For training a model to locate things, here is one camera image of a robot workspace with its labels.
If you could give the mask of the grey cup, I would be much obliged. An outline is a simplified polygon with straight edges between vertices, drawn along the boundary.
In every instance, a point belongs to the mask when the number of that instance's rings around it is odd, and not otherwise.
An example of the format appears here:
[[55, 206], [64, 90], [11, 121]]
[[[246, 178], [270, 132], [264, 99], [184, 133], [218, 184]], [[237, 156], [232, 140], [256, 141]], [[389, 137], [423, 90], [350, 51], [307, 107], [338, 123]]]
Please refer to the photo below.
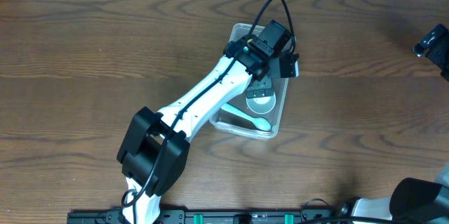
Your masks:
[[276, 96], [264, 96], [261, 98], [247, 98], [246, 104], [248, 108], [256, 114], [270, 113], [276, 105]]

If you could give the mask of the clear plastic container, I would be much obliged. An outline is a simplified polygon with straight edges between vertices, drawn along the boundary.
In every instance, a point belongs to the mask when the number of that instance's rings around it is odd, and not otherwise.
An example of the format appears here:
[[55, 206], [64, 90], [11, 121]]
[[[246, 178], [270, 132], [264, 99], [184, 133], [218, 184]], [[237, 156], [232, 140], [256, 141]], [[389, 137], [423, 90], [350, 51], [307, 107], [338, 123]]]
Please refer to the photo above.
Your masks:
[[225, 112], [222, 109], [218, 110], [209, 119], [209, 122], [219, 131], [232, 133], [238, 136], [258, 140], [269, 140], [275, 137], [279, 131], [284, 101], [288, 89], [288, 79], [272, 79], [272, 87], [274, 89], [274, 95], [276, 96], [276, 105], [270, 113], [256, 114], [252, 112], [246, 104], [246, 90], [228, 102], [228, 104], [233, 105], [252, 117], [265, 118], [272, 126], [269, 131], [261, 131], [248, 120]]

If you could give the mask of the mint green spoon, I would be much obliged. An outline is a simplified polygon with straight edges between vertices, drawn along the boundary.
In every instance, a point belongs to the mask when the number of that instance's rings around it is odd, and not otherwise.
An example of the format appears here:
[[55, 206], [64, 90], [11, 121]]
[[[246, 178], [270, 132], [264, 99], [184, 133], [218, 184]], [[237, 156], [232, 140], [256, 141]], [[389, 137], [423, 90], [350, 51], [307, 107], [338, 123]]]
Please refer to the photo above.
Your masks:
[[249, 122], [251, 122], [257, 129], [261, 130], [261, 131], [269, 131], [272, 126], [271, 124], [262, 117], [252, 117], [248, 114], [246, 114], [245, 112], [239, 110], [238, 108], [234, 107], [233, 105], [230, 105], [228, 103], [225, 103], [222, 107], [222, 110], [224, 110], [225, 112], [231, 113], [233, 115], [236, 115], [242, 119], [248, 120]]

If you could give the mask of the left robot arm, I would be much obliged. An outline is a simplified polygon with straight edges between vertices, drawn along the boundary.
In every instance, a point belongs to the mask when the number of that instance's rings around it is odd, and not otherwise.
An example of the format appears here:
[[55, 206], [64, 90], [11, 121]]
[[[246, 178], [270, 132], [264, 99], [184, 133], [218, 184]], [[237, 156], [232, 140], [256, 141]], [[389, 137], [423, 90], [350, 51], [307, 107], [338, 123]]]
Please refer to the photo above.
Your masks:
[[181, 98], [159, 111], [144, 107], [132, 118], [117, 154], [128, 189], [121, 199], [125, 223], [153, 223], [161, 196], [185, 169], [192, 140], [225, 103], [270, 71], [270, 62], [292, 66], [295, 39], [266, 41], [255, 35], [232, 41], [213, 70]]

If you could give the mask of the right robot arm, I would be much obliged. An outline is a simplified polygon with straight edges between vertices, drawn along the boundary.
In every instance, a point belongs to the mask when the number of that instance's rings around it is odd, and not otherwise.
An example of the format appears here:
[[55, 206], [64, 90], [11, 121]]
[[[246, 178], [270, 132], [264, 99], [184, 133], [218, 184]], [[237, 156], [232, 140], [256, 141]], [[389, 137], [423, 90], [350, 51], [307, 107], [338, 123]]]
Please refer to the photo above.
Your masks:
[[[414, 47], [448, 80], [448, 28], [437, 24]], [[378, 199], [355, 198], [336, 213], [340, 223], [448, 223], [448, 166], [433, 182], [405, 178], [392, 195]]]

